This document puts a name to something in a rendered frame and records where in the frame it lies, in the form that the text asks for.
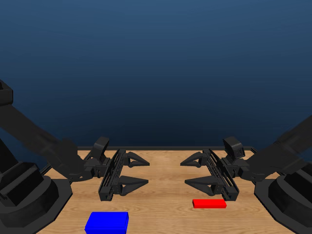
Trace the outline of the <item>blue hollow socket block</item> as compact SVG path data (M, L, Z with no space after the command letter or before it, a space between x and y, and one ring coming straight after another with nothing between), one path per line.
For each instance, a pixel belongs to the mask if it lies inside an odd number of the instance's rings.
M92 212L85 225L86 234L126 234L128 212Z

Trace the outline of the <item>thin red peg bar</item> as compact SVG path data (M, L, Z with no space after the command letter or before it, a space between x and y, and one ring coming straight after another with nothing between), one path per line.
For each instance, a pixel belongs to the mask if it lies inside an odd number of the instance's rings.
M195 209L225 209L227 204L223 199L193 199Z

